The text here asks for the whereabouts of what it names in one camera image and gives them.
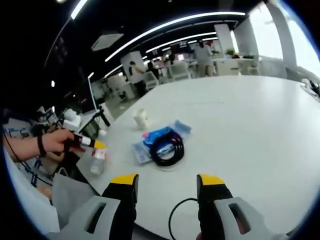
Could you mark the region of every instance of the black cable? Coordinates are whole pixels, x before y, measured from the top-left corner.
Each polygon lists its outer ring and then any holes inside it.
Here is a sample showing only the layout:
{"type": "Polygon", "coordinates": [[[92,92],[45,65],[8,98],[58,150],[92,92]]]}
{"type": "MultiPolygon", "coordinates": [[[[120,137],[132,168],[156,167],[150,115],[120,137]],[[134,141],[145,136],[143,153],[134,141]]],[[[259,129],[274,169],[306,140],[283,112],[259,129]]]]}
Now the black cable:
{"type": "Polygon", "coordinates": [[[154,143],[150,147],[150,156],[152,160],[161,167],[170,167],[177,162],[179,162],[185,155],[185,147],[182,141],[181,136],[176,133],[175,131],[169,131],[168,133],[164,134],[155,139],[154,143]],[[159,157],[157,151],[159,146],[162,144],[172,144],[174,147],[174,154],[171,158],[162,159],[159,157]]]}
{"type": "Polygon", "coordinates": [[[181,204],[183,204],[183,203],[185,203],[185,202],[187,202],[187,201],[196,201],[196,202],[197,202],[198,200],[197,200],[196,198],[193,198],[193,197],[187,198],[187,199],[185,199],[185,200],[182,200],[182,201],[179,202],[177,205],[175,205],[175,207],[172,209],[172,211],[171,211],[171,213],[170,213],[168,226],[169,226],[170,236],[171,236],[171,238],[172,238],[173,240],[176,240],[176,239],[175,239],[175,237],[174,237],[174,235],[172,234],[172,231],[171,231],[171,219],[172,219],[172,216],[173,216],[175,210],[177,209],[177,207],[179,207],[181,204]]]}
{"type": "Polygon", "coordinates": [[[43,183],[45,183],[45,184],[48,184],[48,185],[50,185],[50,186],[52,186],[52,184],[51,183],[49,183],[49,182],[47,182],[47,181],[45,181],[45,180],[43,180],[43,179],[41,179],[40,177],[38,177],[38,175],[36,175],[33,171],[31,171],[31,168],[29,167],[29,165],[28,165],[28,167],[26,166],[26,165],[24,165],[24,163],[20,160],[20,158],[17,156],[17,154],[15,153],[15,151],[13,150],[13,148],[12,148],[12,146],[11,146],[11,144],[9,143],[9,140],[8,140],[8,138],[7,138],[7,136],[6,136],[6,134],[3,134],[4,135],[4,137],[5,137],[5,140],[6,140],[6,142],[8,143],[8,145],[9,145],[9,147],[10,147],[10,149],[11,149],[11,151],[12,151],[12,153],[14,154],[14,156],[16,157],[16,159],[22,164],[22,166],[24,166],[24,168],[25,169],[27,169],[33,176],[35,176],[37,179],[39,179],[41,182],[43,182],[43,183]]]}

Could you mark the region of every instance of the ceiling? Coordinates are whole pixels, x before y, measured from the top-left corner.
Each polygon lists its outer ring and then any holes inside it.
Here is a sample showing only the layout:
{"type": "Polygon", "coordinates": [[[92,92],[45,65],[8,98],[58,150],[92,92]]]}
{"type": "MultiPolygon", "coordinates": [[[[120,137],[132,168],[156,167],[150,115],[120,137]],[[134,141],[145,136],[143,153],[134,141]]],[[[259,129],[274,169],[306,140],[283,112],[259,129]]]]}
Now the ceiling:
{"type": "Polygon", "coordinates": [[[179,22],[155,31],[126,49],[119,52],[108,62],[105,59],[136,36],[158,25],[182,17],[218,12],[233,11],[248,13],[261,0],[212,0],[210,5],[204,0],[197,0],[198,6],[187,5],[185,0],[149,0],[116,1],[116,0],[88,0],[75,20],[70,20],[61,35],[67,39],[70,46],[69,56],[65,68],[59,68],[54,62],[52,54],[44,68],[48,53],[58,33],[67,22],[71,12],[79,0],[67,0],[59,4],[54,0],[21,1],[18,9],[13,4],[8,11],[14,13],[15,18],[8,19],[10,26],[8,49],[10,56],[8,63],[14,77],[8,81],[7,89],[14,92],[19,104],[12,102],[13,109],[26,111],[40,105],[52,105],[55,100],[66,93],[82,87],[82,82],[92,72],[90,79],[96,81],[120,65],[120,59],[129,51],[141,51],[144,56],[146,50],[160,44],[179,38],[214,32],[211,21],[227,22],[230,29],[241,23],[246,16],[216,15],[199,17],[179,22]],[[92,51],[91,47],[102,34],[120,33],[123,36],[111,47],[92,51]],[[81,66],[83,79],[77,74],[81,66]]]}

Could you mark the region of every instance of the desk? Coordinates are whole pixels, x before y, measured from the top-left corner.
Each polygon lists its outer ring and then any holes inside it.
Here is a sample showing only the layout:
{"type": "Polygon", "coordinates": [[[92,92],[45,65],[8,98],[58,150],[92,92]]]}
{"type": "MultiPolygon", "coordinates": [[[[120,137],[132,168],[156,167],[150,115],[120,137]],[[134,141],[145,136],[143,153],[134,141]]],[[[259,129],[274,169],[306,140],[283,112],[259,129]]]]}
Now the desk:
{"type": "MultiPolygon", "coordinates": [[[[222,178],[233,196],[264,215],[272,231],[288,233],[319,190],[319,121],[320,103],[295,81],[266,76],[188,79],[157,86],[110,126],[104,142],[111,163],[102,176],[90,176],[88,158],[77,166],[99,194],[113,177],[138,173],[135,223],[167,239],[169,214],[181,200],[197,197],[199,173],[222,178]],[[153,162],[137,164],[131,144],[142,132],[132,115],[139,108],[153,122],[150,130],[176,119],[192,127],[176,171],[159,170],[153,162]]],[[[193,201],[176,210],[176,239],[196,239],[197,214],[193,201]]]]}

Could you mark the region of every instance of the wristband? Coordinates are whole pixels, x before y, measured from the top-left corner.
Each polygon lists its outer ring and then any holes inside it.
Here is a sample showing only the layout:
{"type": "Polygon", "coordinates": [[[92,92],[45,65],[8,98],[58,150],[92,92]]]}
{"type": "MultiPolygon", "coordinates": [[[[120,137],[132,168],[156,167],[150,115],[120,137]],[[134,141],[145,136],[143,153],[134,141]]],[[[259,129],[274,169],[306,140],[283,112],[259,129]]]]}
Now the wristband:
{"type": "Polygon", "coordinates": [[[46,150],[44,148],[44,143],[42,142],[42,135],[37,136],[36,139],[37,139],[37,142],[38,142],[38,148],[39,148],[39,151],[40,151],[40,156],[44,157],[47,152],[46,152],[46,150]]]}

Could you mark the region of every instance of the paper cup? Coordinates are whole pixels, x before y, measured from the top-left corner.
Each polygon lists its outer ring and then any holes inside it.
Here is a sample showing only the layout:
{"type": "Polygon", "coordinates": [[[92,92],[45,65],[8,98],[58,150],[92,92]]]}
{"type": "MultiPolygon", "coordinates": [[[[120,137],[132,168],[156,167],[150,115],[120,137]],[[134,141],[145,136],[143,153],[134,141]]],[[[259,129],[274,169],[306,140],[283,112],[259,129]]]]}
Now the paper cup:
{"type": "Polygon", "coordinates": [[[143,130],[148,127],[148,117],[144,108],[136,110],[133,113],[133,119],[136,121],[139,129],[143,130]]]}

